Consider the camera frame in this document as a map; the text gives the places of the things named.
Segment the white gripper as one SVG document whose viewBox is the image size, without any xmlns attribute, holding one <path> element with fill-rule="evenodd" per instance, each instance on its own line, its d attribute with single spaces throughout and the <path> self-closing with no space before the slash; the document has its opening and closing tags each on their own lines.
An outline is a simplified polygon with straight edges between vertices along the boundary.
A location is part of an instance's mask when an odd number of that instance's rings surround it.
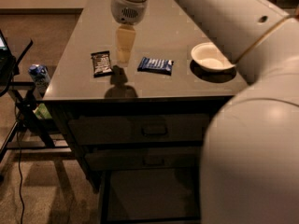
<svg viewBox="0 0 299 224">
<path fill-rule="evenodd" d="M 111 0 L 110 7 L 114 20 L 121 25 L 116 30 L 116 52 L 120 63 L 128 63 L 135 43 L 136 25 L 144 18 L 148 1 Z"/>
</svg>

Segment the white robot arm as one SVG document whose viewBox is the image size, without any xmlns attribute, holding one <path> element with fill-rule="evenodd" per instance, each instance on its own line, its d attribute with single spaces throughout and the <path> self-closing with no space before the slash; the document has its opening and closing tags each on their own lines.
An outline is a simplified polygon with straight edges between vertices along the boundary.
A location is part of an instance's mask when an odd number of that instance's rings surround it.
<svg viewBox="0 0 299 224">
<path fill-rule="evenodd" d="M 267 0 L 175 0 L 248 87 L 200 158 L 202 224 L 299 224 L 299 21 Z"/>
</svg>

